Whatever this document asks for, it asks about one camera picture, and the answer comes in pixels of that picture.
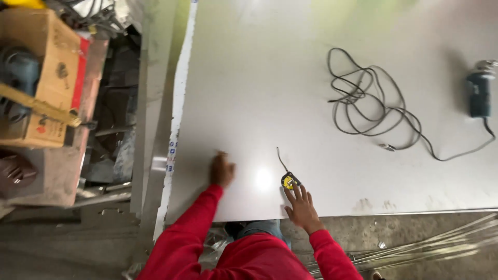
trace concrete floor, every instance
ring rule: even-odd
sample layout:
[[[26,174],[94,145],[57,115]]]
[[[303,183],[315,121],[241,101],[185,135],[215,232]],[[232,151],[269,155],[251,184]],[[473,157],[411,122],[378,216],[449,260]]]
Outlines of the concrete floor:
[[[420,241],[486,215],[489,213],[326,217],[321,220],[345,251],[361,251],[378,249],[379,241],[388,248]],[[291,240],[293,251],[312,251],[304,230],[296,228],[288,219],[282,220],[280,228]],[[313,260],[309,256],[298,257],[305,263]],[[498,279],[497,257],[496,248],[491,248],[474,256],[421,262],[380,272],[387,280]]]
[[[138,229],[138,221],[129,214],[128,207],[128,203],[121,203],[82,209],[79,225],[0,226],[0,279],[123,279],[121,271],[129,266]],[[117,208],[124,213],[100,214],[103,209]],[[360,251],[377,249],[379,241],[392,248],[423,240],[488,214],[327,217],[322,221],[345,251]],[[304,230],[288,219],[282,220],[281,229],[291,240],[293,250],[312,251]],[[304,263],[313,260],[312,256],[298,257]],[[498,280],[497,257],[496,249],[490,248],[474,256],[381,273],[387,280]]]

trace jeans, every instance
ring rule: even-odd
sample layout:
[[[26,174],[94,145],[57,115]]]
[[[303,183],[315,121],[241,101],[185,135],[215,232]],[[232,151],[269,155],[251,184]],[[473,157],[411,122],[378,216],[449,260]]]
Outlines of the jeans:
[[[238,233],[233,236],[235,240],[244,238],[253,233],[268,233],[271,234],[287,244],[290,249],[290,241],[285,239],[280,231],[280,220],[263,220],[263,221],[253,221],[249,222],[245,227],[239,230]]]

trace blue angle grinder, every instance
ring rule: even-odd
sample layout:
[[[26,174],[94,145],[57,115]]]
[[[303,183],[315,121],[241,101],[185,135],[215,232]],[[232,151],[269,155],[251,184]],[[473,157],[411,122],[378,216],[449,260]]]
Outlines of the blue angle grinder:
[[[491,116],[490,83],[495,79],[493,68],[498,66],[496,60],[482,60],[476,63],[472,73],[467,76],[470,88],[470,116],[487,118]]]

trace power cord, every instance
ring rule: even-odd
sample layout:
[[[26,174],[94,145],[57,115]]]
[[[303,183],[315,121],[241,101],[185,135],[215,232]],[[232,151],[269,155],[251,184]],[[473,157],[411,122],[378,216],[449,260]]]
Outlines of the power cord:
[[[353,70],[352,72],[346,73],[344,75],[336,75],[332,71],[332,66],[331,66],[331,58],[332,58],[332,53],[333,52],[341,52],[344,55],[346,55],[346,57],[348,58],[348,60],[354,66],[356,66],[357,70]],[[434,148],[432,146],[432,143],[429,141],[429,139],[424,134],[422,134],[422,124],[420,123],[420,120],[413,113],[411,113],[410,111],[408,111],[406,109],[406,102],[405,102],[405,99],[403,97],[403,94],[402,94],[400,88],[398,87],[398,85],[396,84],[396,82],[394,81],[394,79],[389,75],[389,73],[387,73],[387,71],[385,71],[384,69],[382,69],[381,67],[376,66],[376,65],[371,65],[371,66],[366,67],[366,68],[361,67],[360,65],[358,65],[358,63],[356,63],[356,61],[351,57],[351,55],[347,51],[345,51],[345,50],[343,50],[341,48],[332,48],[332,49],[329,50],[328,55],[327,55],[327,67],[329,69],[330,74],[334,77],[332,79],[332,82],[330,83],[330,86],[332,87],[333,90],[335,90],[336,92],[338,92],[339,94],[342,95],[341,98],[334,99],[334,100],[329,100],[328,102],[329,103],[334,103],[334,108],[333,108],[333,112],[332,112],[333,121],[334,121],[334,124],[337,127],[337,129],[340,130],[343,133],[350,134],[350,135],[363,135],[363,136],[368,136],[368,137],[379,136],[379,135],[385,134],[385,133],[393,130],[394,128],[396,128],[404,120],[404,121],[407,121],[408,124],[410,125],[410,127],[416,132],[415,138],[412,139],[409,144],[407,144],[405,146],[401,146],[401,147],[394,147],[394,146],[391,146],[391,145],[388,145],[388,144],[381,144],[379,146],[381,148],[389,150],[389,151],[404,150],[404,149],[408,149],[408,148],[412,147],[413,145],[415,145],[420,140],[420,138],[423,138],[427,142],[427,144],[428,144],[429,152],[430,152],[431,156],[433,158],[435,158],[436,160],[438,160],[438,161],[449,161],[451,159],[454,159],[454,158],[457,158],[457,157],[461,157],[463,155],[467,155],[467,154],[471,154],[471,153],[480,151],[484,147],[486,147],[489,143],[493,142],[496,139],[495,134],[493,133],[493,131],[488,126],[488,119],[487,118],[483,118],[484,128],[492,136],[492,138],[490,140],[486,141],[484,144],[480,145],[476,149],[473,149],[473,150],[470,150],[470,151],[467,151],[467,152],[463,152],[463,153],[459,153],[459,154],[456,154],[456,155],[451,156],[451,157],[446,158],[446,159],[440,159],[440,158],[438,158],[434,154]],[[390,107],[390,106],[386,105],[386,103],[385,103],[385,93],[384,93],[384,90],[383,90],[383,88],[382,88],[382,86],[380,84],[380,81],[378,79],[377,71],[380,71],[381,73],[383,73],[384,75],[386,75],[388,77],[388,80],[394,86],[394,88],[396,90],[396,93],[398,94],[398,96],[399,96],[399,98],[401,100],[401,106],[400,107]],[[357,80],[356,83],[352,82],[352,81],[350,81],[350,80],[348,80],[348,79],[345,78],[345,77],[353,75],[353,74],[355,74],[357,72],[360,73],[360,76],[359,76],[359,78],[358,78],[358,80]],[[365,81],[365,77],[366,76],[370,77],[370,80],[368,82]],[[346,84],[348,84],[349,86],[351,86],[352,90],[349,91],[349,92],[347,92],[345,90],[342,90],[342,89],[338,88],[336,86],[336,82],[338,80],[342,81],[342,82],[344,82]],[[360,85],[362,85],[362,84],[363,85],[366,84],[366,86],[364,88],[361,88]],[[380,95],[375,96],[375,95],[367,92],[372,86],[378,88],[377,94],[380,92]],[[382,115],[378,119],[370,119],[370,118],[368,118],[357,107],[356,102],[358,102],[358,100],[364,99],[365,97],[373,98],[376,101],[376,103],[378,104],[380,110],[382,111]],[[340,104],[344,105],[344,109],[345,109],[345,112],[346,112],[346,118],[348,119],[348,122],[351,125],[351,128],[355,132],[345,131],[337,123],[337,113],[338,113],[337,109],[338,109],[338,107],[339,107]],[[366,130],[360,131],[353,124],[353,121],[351,120],[350,111],[349,111],[351,109],[351,107],[353,107],[353,109],[358,114],[360,114],[360,116],[364,120],[366,120],[368,122],[371,122],[373,125],[370,126]],[[397,120],[394,123],[394,125],[390,126],[389,128],[387,128],[387,129],[385,129],[385,130],[383,130],[381,132],[370,133],[369,134],[369,132],[371,132],[373,129],[375,129],[376,127],[378,127],[379,125],[381,125],[386,120],[386,117],[391,112],[398,112],[400,114],[399,120]]]

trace person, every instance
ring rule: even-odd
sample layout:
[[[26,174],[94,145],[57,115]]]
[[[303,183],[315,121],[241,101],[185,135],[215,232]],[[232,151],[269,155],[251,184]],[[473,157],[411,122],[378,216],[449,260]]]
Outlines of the person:
[[[278,223],[256,221],[240,230],[225,247],[216,267],[201,271],[198,263],[218,201],[235,175],[235,164],[218,152],[210,170],[210,185],[190,208],[157,239],[137,280],[311,280],[314,279],[283,241]],[[363,279],[320,222],[313,198],[301,186],[284,188],[290,220],[309,235],[324,280]]]

